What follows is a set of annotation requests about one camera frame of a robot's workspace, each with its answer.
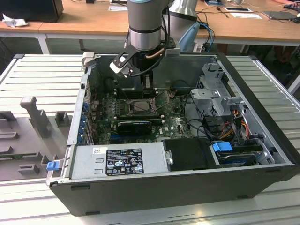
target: motherboard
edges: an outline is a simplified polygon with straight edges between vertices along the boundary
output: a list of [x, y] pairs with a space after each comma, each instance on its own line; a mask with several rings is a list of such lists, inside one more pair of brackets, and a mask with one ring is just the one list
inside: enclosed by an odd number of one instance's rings
[[186, 95], [175, 90], [159, 90], [153, 98], [135, 98], [122, 91], [106, 93], [95, 101], [94, 137], [96, 144], [161, 142], [170, 138], [192, 137], [184, 119]]

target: blue cable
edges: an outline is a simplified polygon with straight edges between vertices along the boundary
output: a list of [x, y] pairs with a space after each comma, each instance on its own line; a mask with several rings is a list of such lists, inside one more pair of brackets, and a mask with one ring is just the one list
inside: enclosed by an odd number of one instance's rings
[[205, 25], [204, 23], [201, 23], [200, 22], [200, 24], [203, 26], [203, 27], [205, 27], [206, 29], [207, 29], [207, 31], [210, 33], [210, 46], [209, 46], [209, 48], [208, 48], [208, 50], [207, 50], [207, 53], [209, 53], [210, 52], [210, 48], [211, 48], [211, 46], [212, 46], [212, 31], [211, 31], [211, 29], [207, 26], [207, 25]]

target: power supply label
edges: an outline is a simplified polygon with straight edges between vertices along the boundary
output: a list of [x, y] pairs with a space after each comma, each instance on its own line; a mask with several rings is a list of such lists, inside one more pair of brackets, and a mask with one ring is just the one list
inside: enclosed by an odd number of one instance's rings
[[144, 173], [142, 149], [121, 149], [106, 151], [107, 176]]

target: wooden desk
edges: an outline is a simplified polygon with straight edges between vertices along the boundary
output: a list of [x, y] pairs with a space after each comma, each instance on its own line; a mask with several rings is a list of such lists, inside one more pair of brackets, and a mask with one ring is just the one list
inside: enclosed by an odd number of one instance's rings
[[64, 0], [64, 12], [57, 23], [43, 23], [41, 33], [119, 35], [128, 32], [128, 13], [109, 11], [109, 2], [86, 4]]
[[[283, 10], [282, 6], [273, 7], [279, 4], [271, 0], [249, 2], [258, 7], [270, 7], [255, 8], [243, 4], [243, 7], [253, 11]], [[108, 11], [109, 3], [106, 2], [86, 4], [85, 1], [63, 0], [63, 6], [63, 15], [57, 23], [30, 22], [28, 27], [15, 29], [0, 24], [0, 36], [37, 38], [44, 54], [50, 53], [47, 38], [125, 40], [128, 31], [127, 11]], [[208, 12], [209, 25], [216, 34], [215, 43], [290, 46], [300, 43], [300, 24], [269, 21], [263, 13], [257, 13], [262, 19], [234, 18], [230, 13], [227, 13], [229, 18], [226, 18], [224, 14], [218, 13], [216, 7], [206, 8], [209, 6], [199, 1], [196, 10], [204, 9], [204, 12]], [[204, 14], [199, 14], [199, 17], [205, 21]], [[204, 42], [207, 36], [206, 30], [200, 30], [197, 42]]]
[[[244, 8], [252, 11], [282, 11], [283, 6], [271, 0], [251, 0], [252, 5], [263, 8], [255, 8], [248, 4], [243, 4]], [[219, 12], [216, 7], [209, 8], [204, 2], [199, 2], [196, 10], [204, 12]], [[288, 12], [296, 15], [294, 10]], [[300, 44], [300, 25], [294, 22], [284, 23], [278, 20], [269, 20], [263, 13], [256, 13], [262, 19], [235, 18], [230, 13], [210, 14], [207, 13], [208, 23], [216, 34], [217, 43], [228, 44], [259, 44], [259, 45], [295, 45]], [[203, 13], [199, 14], [202, 21], [205, 21]], [[199, 38], [207, 38], [204, 31], [199, 31]]]

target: copper pipe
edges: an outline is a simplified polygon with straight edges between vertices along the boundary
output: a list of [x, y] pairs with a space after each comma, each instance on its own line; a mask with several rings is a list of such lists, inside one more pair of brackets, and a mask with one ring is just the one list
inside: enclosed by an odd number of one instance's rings
[[165, 51], [164, 48], [162, 48], [161, 50], [157, 51], [156, 53], [154, 53], [153, 55], [146, 55], [146, 59], [151, 60], [157, 56], [159, 56], [160, 54], [162, 54]]

